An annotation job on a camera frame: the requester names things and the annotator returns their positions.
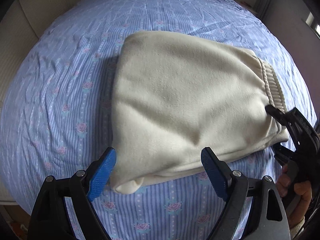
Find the white right sleeve forearm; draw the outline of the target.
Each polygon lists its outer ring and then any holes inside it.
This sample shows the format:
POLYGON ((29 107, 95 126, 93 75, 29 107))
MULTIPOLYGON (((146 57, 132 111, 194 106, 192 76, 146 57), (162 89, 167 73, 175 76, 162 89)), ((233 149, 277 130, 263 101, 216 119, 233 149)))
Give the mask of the white right sleeve forearm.
POLYGON ((305 217, 303 217, 299 222, 298 219, 293 219, 290 217, 289 219, 289 227, 290 227, 290 238, 294 239, 294 237, 298 234, 299 230, 305 223, 305 217))

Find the right hand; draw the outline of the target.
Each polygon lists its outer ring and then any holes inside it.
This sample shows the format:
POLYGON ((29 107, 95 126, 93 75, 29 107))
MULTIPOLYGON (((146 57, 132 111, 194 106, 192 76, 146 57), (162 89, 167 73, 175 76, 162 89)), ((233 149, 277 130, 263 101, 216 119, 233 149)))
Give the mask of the right hand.
MULTIPOLYGON (((291 180, 287 175, 287 164, 285 164, 281 168, 281 175, 278 177, 276 182, 276 188, 281 197, 285 197, 287 195, 287 191, 290 185, 291 180)), ((309 208, 312 199, 312 188, 310 181, 295 183, 294 191, 296 195, 300 196, 300 200, 292 213, 290 215, 287 215, 287 220, 290 228, 293 228, 302 221, 309 208)))

